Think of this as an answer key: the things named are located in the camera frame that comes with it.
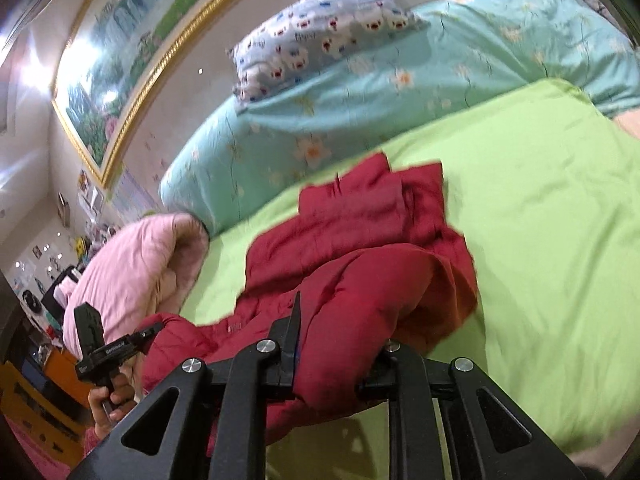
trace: wall decoration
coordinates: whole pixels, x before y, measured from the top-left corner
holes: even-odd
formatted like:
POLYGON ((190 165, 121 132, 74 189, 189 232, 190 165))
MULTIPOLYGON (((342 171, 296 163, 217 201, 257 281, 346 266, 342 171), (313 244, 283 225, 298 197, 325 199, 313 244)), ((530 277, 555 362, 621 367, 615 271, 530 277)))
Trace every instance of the wall decoration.
POLYGON ((124 165, 117 183, 113 186, 110 204, 125 224, 162 210, 124 165))
POLYGON ((56 201, 56 208, 58 211, 58 218, 62 222, 62 227, 67 229, 71 225, 71 208, 66 198, 62 196, 62 193, 58 193, 58 200, 56 201))
POLYGON ((20 296, 25 288, 29 286, 36 272, 36 265, 28 258, 15 263, 12 269, 11 288, 16 295, 20 296))
POLYGON ((51 267, 53 267, 54 269, 56 269, 57 273, 62 272, 62 268, 60 267, 60 264, 58 263, 58 260, 60 258, 56 258, 56 256, 50 256, 49 257, 49 263, 51 264, 51 267))
POLYGON ((36 280, 36 285, 38 285, 38 290, 44 296, 47 293, 47 289, 44 287, 44 284, 38 278, 36 278, 35 280, 36 280))
POLYGON ((60 60, 53 105, 103 188, 161 73, 226 1, 85 0, 60 60), (196 6, 194 17, 180 22, 196 6))
POLYGON ((78 203, 89 220, 97 221, 103 202, 104 195, 102 191, 89 180, 85 170, 80 170, 80 175, 78 175, 78 203))

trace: ceiling light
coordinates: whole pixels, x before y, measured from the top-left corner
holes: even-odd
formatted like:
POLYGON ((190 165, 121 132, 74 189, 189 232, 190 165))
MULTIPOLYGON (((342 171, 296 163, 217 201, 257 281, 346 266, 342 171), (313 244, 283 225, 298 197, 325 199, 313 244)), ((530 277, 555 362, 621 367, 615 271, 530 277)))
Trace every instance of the ceiling light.
POLYGON ((44 68, 35 57, 32 57, 31 61, 22 67, 20 79, 26 86, 36 88, 41 92, 49 92, 51 72, 44 68))

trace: framed painting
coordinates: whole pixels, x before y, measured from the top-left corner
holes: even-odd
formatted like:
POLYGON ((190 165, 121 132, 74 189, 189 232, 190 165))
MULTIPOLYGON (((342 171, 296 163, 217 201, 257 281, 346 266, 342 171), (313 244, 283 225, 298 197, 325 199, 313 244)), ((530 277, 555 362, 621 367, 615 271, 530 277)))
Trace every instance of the framed painting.
POLYGON ((101 187, 110 186, 162 72, 226 1, 84 1, 60 59, 52 102, 101 187))

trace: red puffer jacket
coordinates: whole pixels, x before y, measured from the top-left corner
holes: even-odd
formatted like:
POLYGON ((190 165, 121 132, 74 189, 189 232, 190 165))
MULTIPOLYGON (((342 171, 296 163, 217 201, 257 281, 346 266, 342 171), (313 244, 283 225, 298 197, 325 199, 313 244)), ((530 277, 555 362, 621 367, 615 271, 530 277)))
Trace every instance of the red puffer jacket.
POLYGON ((189 357, 233 357, 301 293, 296 399, 268 407, 267 442, 362 409, 355 385, 386 339, 427 352, 476 306, 464 238, 444 218, 440 163, 392 172, 382 153, 300 193, 299 214, 257 237, 234 313, 210 326, 170 314, 145 362, 152 389, 189 357))

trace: pink pillow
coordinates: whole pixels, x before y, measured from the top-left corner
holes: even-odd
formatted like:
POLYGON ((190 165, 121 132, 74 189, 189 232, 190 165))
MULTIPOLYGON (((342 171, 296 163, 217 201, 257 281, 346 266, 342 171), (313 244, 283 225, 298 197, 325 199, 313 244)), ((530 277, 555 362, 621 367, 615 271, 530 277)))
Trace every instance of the pink pillow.
POLYGON ((207 232, 187 213, 126 226, 94 256, 69 298, 66 348, 82 357, 74 310, 84 302, 100 312, 106 343, 132 333, 148 314, 180 312, 208 250, 207 232))

